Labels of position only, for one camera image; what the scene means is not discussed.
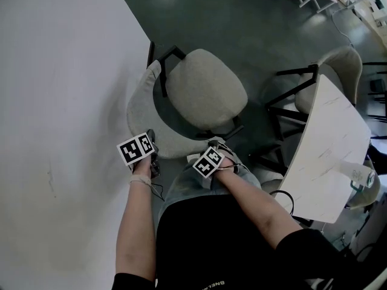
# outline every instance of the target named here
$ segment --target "person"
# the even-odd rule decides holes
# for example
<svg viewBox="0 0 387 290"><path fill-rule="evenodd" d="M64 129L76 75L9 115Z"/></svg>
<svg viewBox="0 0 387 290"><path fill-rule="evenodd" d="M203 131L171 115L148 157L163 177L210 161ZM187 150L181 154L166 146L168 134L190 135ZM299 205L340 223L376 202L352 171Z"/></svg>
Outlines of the person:
<svg viewBox="0 0 387 290"><path fill-rule="evenodd" d="M157 240L151 157L135 167L113 290L154 289L156 278L157 289L310 289L305 280L331 283L353 269L320 231L303 229L262 191L235 154L220 152L224 170L215 172L210 189L203 188L194 160L176 177L160 211Z"/></svg>

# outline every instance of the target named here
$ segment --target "forearm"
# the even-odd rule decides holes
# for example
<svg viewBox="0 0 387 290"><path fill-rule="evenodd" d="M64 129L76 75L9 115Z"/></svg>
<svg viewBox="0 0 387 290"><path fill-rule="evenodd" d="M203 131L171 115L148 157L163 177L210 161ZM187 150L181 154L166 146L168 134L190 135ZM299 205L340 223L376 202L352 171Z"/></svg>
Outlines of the forearm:
<svg viewBox="0 0 387 290"><path fill-rule="evenodd" d="M148 185L134 181L117 237L116 273L125 272L154 281L155 246L152 192Z"/></svg>
<svg viewBox="0 0 387 290"><path fill-rule="evenodd" d="M243 212L273 248L285 236L301 229L268 193L228 170L219 171L215 176L229 189Z"/></svg>

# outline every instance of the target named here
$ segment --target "denim shorts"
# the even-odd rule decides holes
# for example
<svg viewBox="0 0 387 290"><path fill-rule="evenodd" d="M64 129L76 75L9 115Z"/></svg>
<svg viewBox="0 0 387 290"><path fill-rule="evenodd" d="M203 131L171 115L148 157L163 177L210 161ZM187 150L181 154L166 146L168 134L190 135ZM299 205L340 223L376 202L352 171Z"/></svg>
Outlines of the denim shorts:
<svg viewBox="0 0 387 290"><path fill-rule="evenodd" d="M235 162L242 164L241 160L234 154ZM184 168L184 170L173 181L166 197L163 206L158 214L158 220L173 203L196 198L197 196L214 196L214 195L229 195L228 189L217 179L213 178L210 184L210 189L203 188L203 185L208 183L208 180L204 179L193 167L195 159L191 160ZM257 188L261 188L261 185L257 178L246 170L239 166L238 176L245 181L253 184Z"/></svg>

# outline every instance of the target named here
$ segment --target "cable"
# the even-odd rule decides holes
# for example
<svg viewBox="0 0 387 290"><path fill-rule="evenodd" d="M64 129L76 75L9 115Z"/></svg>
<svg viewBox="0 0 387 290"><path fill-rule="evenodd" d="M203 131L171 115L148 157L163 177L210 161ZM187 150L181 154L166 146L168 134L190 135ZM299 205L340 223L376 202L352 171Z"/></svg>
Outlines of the cable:
<svg viewBox="0 0 387 290"><path fill-rule="evenodd" d="M250 171L244 164L241 164L241 163L236 163L236 164L233 164L232 166L227 166L227 167L220 167L218 170L222 171L222 170L225 170L225 169L229 169L231 167L239 167L239 166L245 168L248 171Z"/></svg>
<svg viewBox="0 0 387 290"><path fill-rule="evenodd" d="M270 195L274 195L275 193L283 193L284 195L287 195L287 196L290 198L291 204L292 204L292 206L293 206L293 207L291 208L291 211L290 211L290 216L292 216L292 215L293 215L293 212L294 212L294 200L293 200L293 197L290 195L289 192L286 192L286 191L284 191L284 190L274 190L274 191L270 192L269 194L270 194Z"/></svg>
<svg viewBox="0 0 387 290"><path fill-rule="evenodd" d="M157 190L156 190L156 188L152 186L152 187L155 189L155 191L158 193L159 196L155 195L153 192L152 192L152 193L153 193L155 196L157 196L158 198L160 198L161 200L163 200L163 201L165 202L165 199L163 198L163 192L164 192L164 187L163 187L163 185L154 184L154 183L152 183L152 185L156 185L156 186L161 187L161 193L158 193Z"/></svg>
<svg viewBox="0 0 387 290"><path fill-rule="evenodd" d="M347 36L345 33L342 33L342 32L340 31L339 27L338 27L338 26L336 25L336 23L334 22L333 15L335 15L336 13L338 13L338 12L340 12L340 11L342 11L342 10L347 10L347 7L340 8L340 9L338 9L338 10L336 10L336 11L334 11L334 12L332 13L331 19L332 19L333 25L335 26L335 28L337 29L337 31L338 31L341 35L345 36L345 37L348 39L348 41L349 41L349 43L350 43L350 46L353 47L353 48L355 48L355 46L354 46L354 45L352 44L352 42L351 42L350 37Z"/></svg>
<svg viewBox="0 0 387 290"><path fill-rule="evenodd" d="M322 235L324 235L324 228L325 228L325 225L326 225L326 224L327 224L327 223L324 223L324 225L322 226L322 229L321 229L321 231L320 231Z"/></svg>

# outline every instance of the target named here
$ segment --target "concrete floor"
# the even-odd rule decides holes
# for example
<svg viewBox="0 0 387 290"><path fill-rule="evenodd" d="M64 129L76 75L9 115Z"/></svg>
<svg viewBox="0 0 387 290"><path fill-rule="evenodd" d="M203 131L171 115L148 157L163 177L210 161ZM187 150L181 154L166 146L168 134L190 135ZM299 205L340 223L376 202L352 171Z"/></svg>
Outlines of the concrete floor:
<svg viewBox="0 0 387 290"><path fill-rule="evenodd" d="M297 85L296 76L276 78L274 73L305 67L329 50L348 45L347 38L335 29L331 20L330 15L338 5L316 14L313 3L299 8L298 0L125 1L145 33L157 44L156 57L172 45L186 53L204 48L218 56L242 81L249 96L249 103L241 113L245 129L228 145L244 162L249 152L274 140L263 104ZM383 46L351 11L341 11L334 18L339 28L349 35L364 62L386 60ZM174 63L176 61L170 61L169 67ZM359 109L363 114L368 106L368 83L375 77L375 70L365 67L360 83ZM179 117L169 100L161 97L159 86L155 88L154 97L160 116L169 126L188 137L196 133L194 127ZM375 128L376 133L383 134L378 129L380 126ZM164 185L164 194L185 163L184 159L161 162L162 177L156 182ZM161 201L156 199L154 205L157 211ZM331 241L336 239L337 233L342 233L343 225L348 225L347 216L343 220L339 230L333 229ZM331 227L333 225L328 225L325 232Z"/></svg>

